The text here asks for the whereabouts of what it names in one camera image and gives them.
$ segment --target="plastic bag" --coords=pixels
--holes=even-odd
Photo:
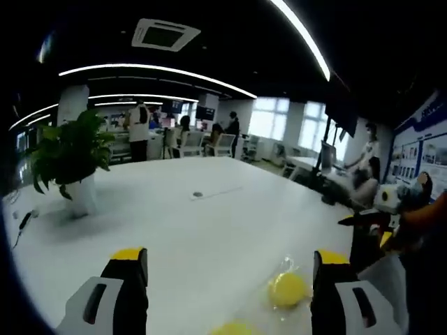
[[[305,282],[305,298],[292,308],[280,308],[275,306],[270,298],[270,285],[280,274],[293,273]],[[229,324],[244,325],[249,331],[240,334],[250,335],[312,335],[312,321],[310,313],[310,301],[312,289],[310,278],[305,278],[301,269],[295,266],[293,259],[285,257],[274,272],[266,278],[242,307],[235,313]],[[217,329],[209,334],[219,333]]]

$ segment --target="led light strip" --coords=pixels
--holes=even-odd
[[[30,124],[33,124],[34,122],[37,122],[37,121],[46,119],[47,117],[50,117],[50,116],[51,116],[51,114],[49,114],[49,115],[45,115],[45,116],[43,116],[43,117],[39,117],[38,119],[35,119],[35,120],[29,122],[29,123],[27,124],[27,126],[29,126]]]
[[[327,81],[330,79],[330,71],[329,67],[326,64],[323,56],[321,55],[320,50],[316,46],[314,40],[310,36],[310,33],[307,31],[306,27],[303,23],[301,23],[300,19],[296,16],[296,14],[286,5],[283,0],[270,0],[278,9],[287,17],[290,23],[295,27],[296,30],[300,33],[300,35],[304,38],[307,46],[309,47],[316,61],[318,62],[321,70]]]
[[[55,103],[54,105],[42,108],[41,110],[36,110],[35,112],[32,112],[30,115],[25,116],[24,118],[20,119],[19,121],[15,122],[11,127],[9,127],[9,130],[11,130],[12,128],[14,128],[16,125],[18,125],[19,123],[23,122],[26,119],[29,119],[30,117],[32,117],[33,115],[36,115],[40,112],[43,112],[44,110],[49,110],[50,108],[59,106],[58,103]]]
[[[145,65],[145,64],[101,64],[101,65],[92,65],[92,66],[84,66],[82,68],[74,68],[73,70],[68,70],[64,72],[60,72],[59,76],[62,77],[63,75],[69,75],[71,73],[76,73],[80,71],[87,71],[87,70],[94,70],[97,68],[145,68],[148,70],[160,70],[160,71],[166,71],[166,72],[174,72],[178,73],[180,75],[188,75],[190,77],[206,80],[208,82],[212,82],[214,84],[218,84],[224,87],[227,87],[229,89],[232,89],[234,91],[240,92],[242,94],[245,94],[246,96],[249,96],[250,98],[256,99],[257,96],[254,94],[251,94],[250,92],[247,92],[243,89],[240,89],[239,87],[227,84],[226,82],[221,82],[220,80],[216,80],[210,77],[206,77],[204,75],[198,75],[197,73],[192,73],[184,70],[179,70],[176,68],[167,68],[165,66],[156,66],[156,65]]]
[[[89,96],[89,99],[119,98],[119,97],[123,97],[123,96],[142,96],[145,98],[162,98],[162,99],[190,101],[192,103],[198,103],[198,100],[196,100],[196,99],[182,98],[180,96],[161,96],[158,94],[104,94],[102,96]]]
[[[106,105],[135,105],[136,101],[117,101],[114,103],[95,103],[95,106],[106,106]],[[156,103],[154,101],[145,101],[147,105],[163,105],[163,103]]]

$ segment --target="desk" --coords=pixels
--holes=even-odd
[[[286,165],[284,168],[286,168],[287,164],[295,166],[293,172],[289,177],[290,180],[295,180],[300,169],[304,169],[306,171],[312,171],[312,169],[316,166],[317,160],[318,159],[312,157],[287,156]]]
[[[94,216],[67,221],[55,188],[47,195],[23,188],[5,208],[10,240],[26,210],[37,206],[41,213],[13,257],[52,327],[67,299],[121,248],[147,247],[151,335],[207,334],[231,318],[286,255],[309,282],[316,249],[349,256],[352,229],[337,224],[349,215],[346,207],[328,206],[319,193],[250,164],[210,157],[110,169],[95,174]],[[195,191],[227,192],[192,200]],[[19,220],[13,221],[16,209]]]

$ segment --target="black ceiling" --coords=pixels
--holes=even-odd
[[[246,98],[216,84],[154,70],[100,69],[57,75],[80,66],[137,63],[206,75],[257,96],[330,101],[349,92],[360,115],[394,126],[433,88],[444,85],[446,53],[441,42],[445,30],[441,11],[432,2],[287,0],[328,62],[331,83],[303,39],[268,0],[27,5],[26,11],[11,12],[9,22],[18,29],[8,30],[4,43],[10,57],[6,78],[13,100],[17,100],[14,92],[20,92],[21,117],[56,103],[65,86],[98,77],[115,78],[88,81],[91,95],[151,93],[196,98],[205,88],[221,92],[222,98]],[[201,33],[176,53],[131,47],[140,18],[185,24]],[[39,64],[36,55],[49,34],[50,53]],[[129,76],[150,79],[122,78]]]

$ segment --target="air conditioning vent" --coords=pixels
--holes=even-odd
[[[132,46],[177,52],[199,33],[200,30],[183,24],[141,19],[135,29]]]

